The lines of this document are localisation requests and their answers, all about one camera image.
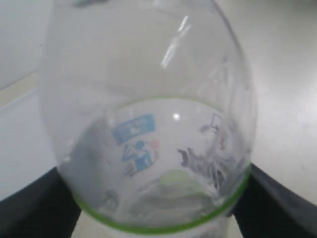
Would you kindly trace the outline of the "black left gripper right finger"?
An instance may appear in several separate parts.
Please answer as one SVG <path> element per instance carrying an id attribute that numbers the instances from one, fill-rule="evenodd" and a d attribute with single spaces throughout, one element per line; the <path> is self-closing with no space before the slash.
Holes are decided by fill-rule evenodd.
<path id="1" fill-rule="evenodd" d="M 317 207 L 255 165 L 231 214 L 245 238 L 315 238 Z"/>

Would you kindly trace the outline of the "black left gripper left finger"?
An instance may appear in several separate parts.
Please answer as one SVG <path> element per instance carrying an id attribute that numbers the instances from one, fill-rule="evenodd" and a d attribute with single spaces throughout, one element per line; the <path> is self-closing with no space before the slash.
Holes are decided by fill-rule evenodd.
<path id="1" fill-rule="evenodd" d="M 0 202 L 2 238 L 69 238 L 81 209 L 56 168 Z"/>

